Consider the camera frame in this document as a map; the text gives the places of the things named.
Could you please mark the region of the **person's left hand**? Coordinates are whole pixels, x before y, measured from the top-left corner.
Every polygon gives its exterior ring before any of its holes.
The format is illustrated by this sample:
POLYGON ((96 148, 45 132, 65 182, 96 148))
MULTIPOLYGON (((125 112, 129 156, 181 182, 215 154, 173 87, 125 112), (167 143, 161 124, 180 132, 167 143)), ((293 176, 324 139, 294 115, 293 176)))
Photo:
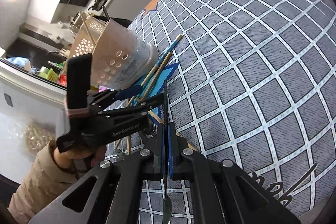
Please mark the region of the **person's left hand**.
POLYGON ((90 158, 90 167, 97 165, 105 158, 106 146, 100 146, 94 150, 73 148, 66 152, 59 152, 58 147, 53 151, 53 158, 56 165, 61 169, 71 169, 75 160, 90 158))

